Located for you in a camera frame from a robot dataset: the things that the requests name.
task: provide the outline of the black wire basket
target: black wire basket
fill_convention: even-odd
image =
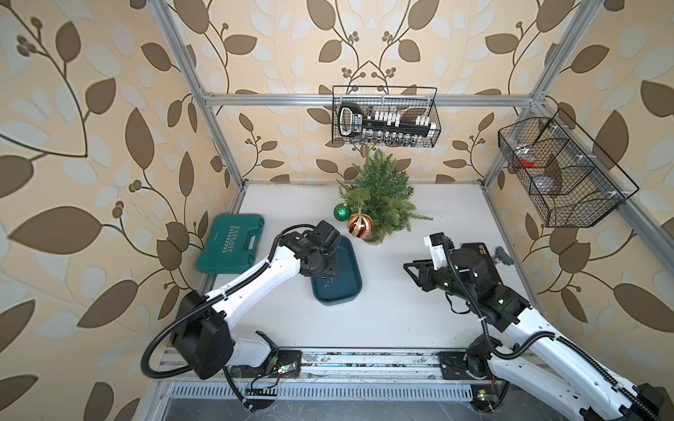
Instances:
[[[437,88],[382,88],[333,86],[332,138],[390,148],[435,146],[441,131],[435,106]]]
[[[591,141],[585,152],[572,129]],[[552,118],[531,117],[498,132],[508,170],[517,175],[546,227],[594,226],[639,186],[563,109]],[[611,175],[621,175],[620,187]]]

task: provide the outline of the green toolbox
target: green toolbox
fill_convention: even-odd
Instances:
[[[257,214],[218,215],[197,269],[202,273],[243,273],[255,263],[264,218]]]

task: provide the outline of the christmas ornament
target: christmas ornament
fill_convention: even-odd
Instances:
[[[358,211],[357,214],[351,215],[346,221],[346,228],[354,237],[367,238],[372,234],[372,218],[369,215]]]
[[[351,215],[351,209],[349,209],[345,204],[340,203],[339,205],[335,206],[334,210],[332,211],[332,215],[334,215],[336,220],[344,222]]]

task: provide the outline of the dark teal tray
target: dark teal tray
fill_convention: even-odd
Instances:
[[[351,301],[363,288],[356,255],[347,237],[341,237],[335,253],[337,253],[337,274],[334,279],[330,281],[327,278],[311,277],[313,296],[326,306]]]

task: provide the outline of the cable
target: cable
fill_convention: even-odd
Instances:
[[[450,294],[448,292],[445,292],[445,298],[447,298],[447,301],[450,303],[450,309],[457,315],[467,315],[470,313],[470,309],[461,312],[454,310],[454,307],[452,307],[452,300],[450,299]]]
[[[234,381],[232,380],[232,376],[229,374],[229,371],[227,371],[227,367],[222,367],[222,371],[224,371],[224,376],[227,378],[227,384],[229,384],[229,388],[232,389],[232,392],[237,396],[237,399],[243,404],[243,406],[248,409],[250,412],[253,411],[253,404],[243,397],[241,395],[241,392],[239,391],[239,388],[234,384]]]
[[[188,366],[184,366],[181,368],[176,368],[175,370],[168,370],[168,371],[156,371],[152,370],[150,368],[150,357],[154,351],[155,348],[159,345],[159,343],[173,330],[175,327],[188,318],[204,311],[206,308],[212,306],[218,301],[224,300],[224,295],[218,295],[217,297],[211,298],[210,300],[199,304],[196,306],[194,309],[190,310],[189,312],[185,313],[184,315],[180,316],[179,318],[175,319],[172,323],[169,323],[168,326],[166,326],[164,329],[162,329],[161,332],[157,334],[157,336],[154,337],[154,339],[150,342],[147,348],[145,348],[145,352],[143,352],[143,356],[140,358],[140,370],[143,372],[144,375],[147,377],[150,377],[151,379],[166,379],[168,377],[173,377],[177,375],[181,375],[183,373],[187,373],[190,371],[192,368]]]
[[[494,346],[493,342],[491,341],[491,336],[489,336],[489,326],[487,324],[487,320],[482,313],[482,310],[480,309],[480,306],[477,302],[477,299],[470,293],[470,290],[464,284],[463,280],[460,277],[459,271],[454,265],[454,262],[452,261],[452,258],[450,257],[450,246],[449,246],[449,238],[447,236],[442,236],[442,249],[445,253],[445,258],[447,260],[447,266],[449,267],[450,271],[452,272],[452,275],[454,276],[454,279],[457,281],[459,284],[459,288],[461,289],[461,292],[463,295],[465,295],[470,301],[472,307],[475,309],[475,313],[477,314],[477,317],[480,319],[480,324],[482,325],[482,335],[485,338],[485,343],[487,344],[487,347],[489,348],[489,351],[496,357],[501,358],[502,360],[514,360],[516,358],[521,357],[528,349],[531,347],[531,345],[534,344],[537,340],[548,337],[551,340],[558,340],[564,345],[566,345],[568,348],[571,350],[575,351],[578,355],[580,355],[585,361],[587,361],[595,370],[599,372],[604,377],[604,380],[608,381],[613,390],[616,390],[620,392],[622,395],[624,395],[628,400],[630,400],[635,406],[637,406],[643,415],[648,417],[651,421],[659,421],[659,417],[651,411],[646,405],[644,405],[643,402],[641,402],[635,395],[633,395],[630,391],[628,391],[625,387],[622,387],[618,380],[615,379],[609,373],[604,367],[601,366],[599,362],[597,362],[590,354],[585,352],[581,347],[578,345],[574,344],[571,342],[568,338],[564,336],[557,336],[555,333],[550,332],[550,331],[539,331],[531,335],[524,343],[514,352],[510,354],[503,354],[499,351],[496,350],[496,347]]]

